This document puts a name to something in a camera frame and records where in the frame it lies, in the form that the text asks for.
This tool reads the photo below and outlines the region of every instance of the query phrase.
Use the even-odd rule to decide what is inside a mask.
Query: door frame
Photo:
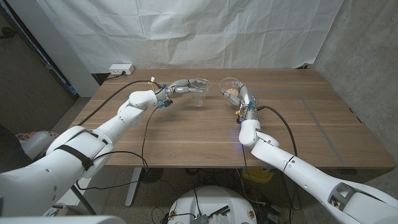
[[[63,75],[63,73],[59,70],[57,65],[51,60],[49,55],[45,52],[42,46],[37,42],[34,36],[30,33],[30,31],[26,28],[23,23],[18,23],[20,19],[18,16],[14,16],[15,20],[7,13],[6,9],[0,6],[0,14],[5,18],[5,20],[10,24],[10,26],[17,32],[19,37],[24,41],[24,43],[28,46],[28,48],[33,51],[37,58],[42,62],[43,66],[47,68],[51,76],[57,81],[57,83],[65,90],[68,96],[73,100],[79,97],[79,94],[72,94],[71,91],[64,85],[62,80],[68,85],[71,86],[67,78]]]

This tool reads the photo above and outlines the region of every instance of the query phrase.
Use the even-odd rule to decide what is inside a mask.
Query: gray wall
[[[398,162],[397,45],[398,1],[344,1],[310,67],[325,77]],[[398,198],[397,168],[376,178],[360,175],[369,175],[367,184]],[[309,223],[328,223],[324,218],[330,216],[321,205],[310,208]]]

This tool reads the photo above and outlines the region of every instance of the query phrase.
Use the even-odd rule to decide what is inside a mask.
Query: yellow object
[[[152,83],[152,82],[148,82],[148,84],[150,84],[150,85],[152,86],[152,91],[155,91],[155,88],[154,88],[154,86],[153,86],[153,83]]]
[[[243,170],[242,176],[246,180],[250,180],[249,178],[250,174],[251,180],[257,183],[265,184],[268,183],[271,180],[272,176],[274,175],[274,173],[270,171],[271,171],[270,169],[247,168]]]

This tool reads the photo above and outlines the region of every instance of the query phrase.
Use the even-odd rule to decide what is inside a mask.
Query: velcro strap
[[[83,153],[77,151],[76,149],[74,149],[70,146],[61,145],[58,148],[56,148],[56,150],[57,149],[62,149],[66,152],[69,152],[70,154],[72,154],[76,158],[78,158],[81,161],[81,164],[83,165],[83,167],[85,168],[86,171],[88,170],[88,168],[90,168],[91,166],[94,165],[93,161],[89,157],[85,156]]]

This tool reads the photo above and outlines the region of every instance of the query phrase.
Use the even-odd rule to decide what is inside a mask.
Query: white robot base
[[[230,211],[226,212],[226,216],[230,223],[257,223],[251,204],[235,191],[214,185],[197,187],[195,190],[197,192],[198,205],[193,189],[183,194],[171,206],[169,214],[177,214],[177,216],[170,219],[168,224],[191,224],[193,216],[178,214],[192,213],[197,217],[199,214],[198,206],[201,214],[208,216],[228,206]]]

